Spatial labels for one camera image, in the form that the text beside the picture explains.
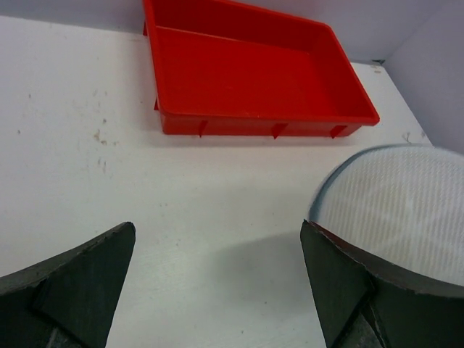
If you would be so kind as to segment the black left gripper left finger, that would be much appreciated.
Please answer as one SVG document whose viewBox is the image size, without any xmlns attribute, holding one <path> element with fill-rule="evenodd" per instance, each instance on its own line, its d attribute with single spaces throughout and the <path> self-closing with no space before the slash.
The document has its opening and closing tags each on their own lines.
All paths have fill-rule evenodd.
<svg viewBox="0 0 464 348">
<path fill-rule="evenodd" d="M 135 243 L 124 222 L 1 277 L 1 346 L 105 347 Z"/>
</svg>

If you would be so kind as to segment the white mesh laundry bag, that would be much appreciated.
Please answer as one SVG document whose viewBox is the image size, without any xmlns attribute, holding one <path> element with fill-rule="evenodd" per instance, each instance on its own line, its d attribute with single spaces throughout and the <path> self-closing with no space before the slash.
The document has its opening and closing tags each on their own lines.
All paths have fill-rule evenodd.
<svg viewBox="0 0 464 348">
<path fill-rule="evenodd" d="M 362 150 L 322 182 L 308 219 L 402 268 L 463 285 L 463 156 L 426 145 Z"/>
</svg>

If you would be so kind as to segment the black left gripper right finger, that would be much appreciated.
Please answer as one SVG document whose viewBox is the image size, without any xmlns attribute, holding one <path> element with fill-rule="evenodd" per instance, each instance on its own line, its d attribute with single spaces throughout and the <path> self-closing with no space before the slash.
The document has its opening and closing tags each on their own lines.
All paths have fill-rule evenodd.
<svg viewBox="0 0 464 348">
<path fill-rule="evenodd" d="M 302 251 L 327 347 L 462 347 L 463 288 L 304 221 Z"/>
</svg>

